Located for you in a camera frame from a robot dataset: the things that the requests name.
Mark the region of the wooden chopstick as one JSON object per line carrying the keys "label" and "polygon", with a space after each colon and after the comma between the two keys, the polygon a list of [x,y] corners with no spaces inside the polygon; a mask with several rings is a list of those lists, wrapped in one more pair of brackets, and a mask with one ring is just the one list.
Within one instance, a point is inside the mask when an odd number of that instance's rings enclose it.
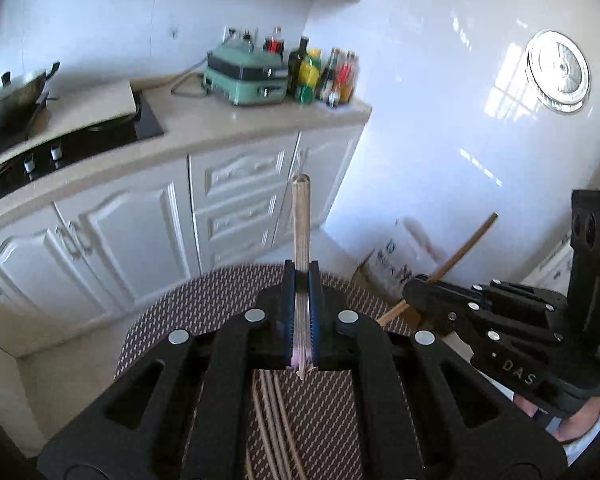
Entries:
{"label": "wooden chopstick", "polygon": [[298,472],[299,478],[301,480],[306,480],[308,477],[306,476],[306,471],[302,465],[301,457],[298,452],[298,448],[296,445],[296,440],[294,440],[294,434],[292,433],[290,421],[287,415],[286,406],[284,403],[284,397],[282,393],[282,387],[280,386],[279,379],[276,375],[273,375],[273,388],[276,397],[276,403],[279,411],[279,418],[282,421],[282,425],[284,428],[284,434],[287,439],[288,448],[291,454],[292,459],[294,460],[294,468]]}
{"label": "wooden chopstick", "polygon": [[270,430],[271,434],[271,441],[276,465],[278,467],[279,478],[291,479],[292,473],[286,454],[282,423],[280,422],[272,374],[269,370],[261,370],[260,377],[266,417],[268,418],[268,430]]}
{"label": "wooden chopstick", "polygon": [[311,182],[306,174],[298,174],[292,181],[292,220],[294,220],[294,342],[306,348],[306,367],[296,370],[298,377],[306,377],[310,360],[310,319],[308,271],[310,254]]}
{"label": "wooden chopstick", "polygon": [[[498,220],[498,214],[496,212],[492,212],[486,221],[483,222],[481,226],[478,227],[477,231],[468,238],[468,241],[464,243],[463,246],[457,249],[454,254],[442,263],[441,266],[434,271],[433,274],[429,275],[427,278],[428,283],[434,283],[442,280],[446,274],[448,274],[457,263],[460,262],[467,254],[471,251],[471,249],[478,243],[479,240],[482,239],[483,235],[486,234],[491,229],[491,226],[494,225],[495,221]],[[380,326],[386,326],[395,318],[401,316],[410,305],[402,299],[395,306],[393,306],[387,313],[381,315],[380,318],[377,319],[377,323]]]}
{"label": "wooden chopstick", "polygon": [[270,396],[268,395],[268,387],[266,386],[264,378],[264,371],[257,370],[254,373],[253,379],[253,404],[256,409],[258,428],[266,455],[266,461],[268,462],[268,468],[270,468],[272,477],[275,480],[280,480],[284,478],[284,475],[280,472],[280,466],[278,464],[277,437]]}

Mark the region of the pink cup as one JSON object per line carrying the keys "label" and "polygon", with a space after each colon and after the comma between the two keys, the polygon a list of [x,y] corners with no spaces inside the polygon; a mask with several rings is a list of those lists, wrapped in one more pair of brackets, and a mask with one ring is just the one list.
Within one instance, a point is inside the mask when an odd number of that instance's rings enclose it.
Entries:
{"label": "pink cup", "polygon": [[298,372],[306,367],[306,348],[298,344],[292,347],[290,366]]}

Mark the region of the polka dot round tablecloth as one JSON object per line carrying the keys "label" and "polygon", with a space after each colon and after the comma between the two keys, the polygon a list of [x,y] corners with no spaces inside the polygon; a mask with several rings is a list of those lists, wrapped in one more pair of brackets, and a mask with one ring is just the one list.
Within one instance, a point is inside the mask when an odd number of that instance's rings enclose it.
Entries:
{"label": "polka dot round tablecloth", "polygon": [[[247,309],[258,293],[280,283],[280,264],[226,266],[167,292],[125,336],[116,374],[122,376],[172,330],[194,336],[217,330]],[[348,372],[257,372],[249,412],[251,479],[359,479],[362,448]]]}

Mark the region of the white rice bag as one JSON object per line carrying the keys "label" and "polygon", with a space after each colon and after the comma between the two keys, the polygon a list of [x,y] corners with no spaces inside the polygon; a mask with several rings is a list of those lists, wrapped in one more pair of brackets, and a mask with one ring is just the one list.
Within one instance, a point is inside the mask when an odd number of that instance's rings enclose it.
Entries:
{"label": "white rice bag", "polygon": [[361,266],[372,289],[389,304],[402,299],[404,285],[418,274],[431,274],[446,260],[445,251],[417,220],[402,217]]}

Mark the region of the cream lower cabinets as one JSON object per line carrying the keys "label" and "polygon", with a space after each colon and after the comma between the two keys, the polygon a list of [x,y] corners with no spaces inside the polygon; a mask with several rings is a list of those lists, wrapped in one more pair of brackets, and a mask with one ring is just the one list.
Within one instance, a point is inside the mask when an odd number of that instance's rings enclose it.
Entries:
{"label": "cream lower cabinets", "polygon": [[26,356],[150,306],[291,237],[291,180],[322,224],[360,126],[301,131],[165,162],[0,229],[0,348]]}

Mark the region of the black gas stove top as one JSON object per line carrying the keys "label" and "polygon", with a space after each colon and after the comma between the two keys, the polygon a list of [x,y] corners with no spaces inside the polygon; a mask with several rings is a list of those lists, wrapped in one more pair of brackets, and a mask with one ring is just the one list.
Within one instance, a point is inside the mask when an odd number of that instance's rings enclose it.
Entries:
{"label": "black gas stove top", "polygon": [[136,111],[129,116],[63,134],[0,163],[0,200],[55,171],[125,145],[160,138],[164,130],[148,101],[133,93]]}

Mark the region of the beige cutting board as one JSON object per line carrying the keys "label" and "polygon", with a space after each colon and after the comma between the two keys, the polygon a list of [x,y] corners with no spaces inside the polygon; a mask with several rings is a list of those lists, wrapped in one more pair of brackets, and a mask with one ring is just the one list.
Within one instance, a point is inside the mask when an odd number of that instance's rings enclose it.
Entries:
{"label": "beige cutting board", "polygon": [[133,115],[135,111],[132,86],[128,80],[64,94],[57,101],[47,102],[46,109],[35,119],[27,140],[1,152],[0,165],[47,141],[114,118]]}

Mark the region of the dark soy sauce bottle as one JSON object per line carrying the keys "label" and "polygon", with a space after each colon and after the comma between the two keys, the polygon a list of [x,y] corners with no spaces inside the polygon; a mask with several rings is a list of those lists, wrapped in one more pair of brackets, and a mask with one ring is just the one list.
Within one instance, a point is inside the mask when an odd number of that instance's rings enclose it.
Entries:
{"label": "dark soy sauce bottle", "polygon": [[317,92],[317,99],[331,107],[335,107],[339,100],[338,65],[340,54],[341,51],[338,48],[332,48]]}

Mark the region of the green electric grill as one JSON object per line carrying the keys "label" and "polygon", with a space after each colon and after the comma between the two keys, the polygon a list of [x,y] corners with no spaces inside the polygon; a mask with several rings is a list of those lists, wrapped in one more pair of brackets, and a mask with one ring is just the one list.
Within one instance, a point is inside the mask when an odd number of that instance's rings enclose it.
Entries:
{"label": "green electric grill", "polygon": [[202,86],[235,106],[277,104],[287,93],[288,67],[278,53],[230,38],[207,54]]}

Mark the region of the red label sauce bottle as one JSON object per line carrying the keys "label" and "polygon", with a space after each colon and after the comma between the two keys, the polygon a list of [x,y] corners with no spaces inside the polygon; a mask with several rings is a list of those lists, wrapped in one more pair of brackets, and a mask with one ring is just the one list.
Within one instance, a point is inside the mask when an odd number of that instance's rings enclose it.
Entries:
{"label": "red label sauce bottle", "polygon": [[340,65],[338,73],[339,104],[348,104],[351,101],[358,79],[358,56],[349,51]]}

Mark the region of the steel wok with lid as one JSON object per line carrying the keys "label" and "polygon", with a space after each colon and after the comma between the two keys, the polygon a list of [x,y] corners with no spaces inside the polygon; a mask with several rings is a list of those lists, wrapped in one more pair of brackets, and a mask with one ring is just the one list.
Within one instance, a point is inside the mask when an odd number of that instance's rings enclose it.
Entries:
{"label": "steel wok with lid", "polygon": [[17,77],[11,72],[1,76],[0,85],[0,132],[9,127],[42,94],[46,82],[60,69],[55,62],[49,70],[35,70]]}

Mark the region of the green yellow oil bottle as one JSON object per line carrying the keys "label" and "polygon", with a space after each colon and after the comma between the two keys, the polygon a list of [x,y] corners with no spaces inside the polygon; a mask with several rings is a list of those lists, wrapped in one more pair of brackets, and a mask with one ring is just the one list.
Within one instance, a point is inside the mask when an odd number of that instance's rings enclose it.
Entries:
{"label": "green yellow oil bottle", "polygon": [[306,52],[298,69],[298,79],[294,99],[300,104],[310,104],[314,100],[315,88],[321,77],[322,50],[311,48]]}

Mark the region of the dark olive oil bottle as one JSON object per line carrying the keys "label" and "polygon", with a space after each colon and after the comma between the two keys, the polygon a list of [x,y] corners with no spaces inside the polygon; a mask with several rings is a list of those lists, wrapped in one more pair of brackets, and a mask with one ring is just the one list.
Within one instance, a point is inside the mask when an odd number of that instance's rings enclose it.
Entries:
{"label": "dark olive oil bottle", "polygon": [[309,38],[302,36],[297,49],[292,50],[289,53],[288,58],[288,96],[294,96],[296,92],[300,65],[303,59],[306,57],[306,51],[308,50]]}

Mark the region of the round white wall vent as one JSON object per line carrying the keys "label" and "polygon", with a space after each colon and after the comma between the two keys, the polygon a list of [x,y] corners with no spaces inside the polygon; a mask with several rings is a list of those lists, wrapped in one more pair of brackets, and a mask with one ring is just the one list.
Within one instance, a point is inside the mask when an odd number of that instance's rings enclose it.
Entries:
{"label": "round white wall vent", "polygon": [[526,73],[539,101],[559,114],[577,113],[588,99],[591,71],[580,48],[557,30],[541,30],[527,44]]}

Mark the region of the wall power socket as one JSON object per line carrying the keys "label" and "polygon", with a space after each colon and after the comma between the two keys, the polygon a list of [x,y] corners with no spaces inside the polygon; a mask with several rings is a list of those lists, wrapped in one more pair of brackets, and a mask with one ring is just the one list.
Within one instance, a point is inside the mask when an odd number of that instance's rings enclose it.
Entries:
{"label": "wall power socket", "polygon": [[258,40],[259,29],[257,28],[239,28],[233,26],[225,26],[223,29],[222,43],[226,44],[231,41],[248,41],[250,44],[255,44]]}

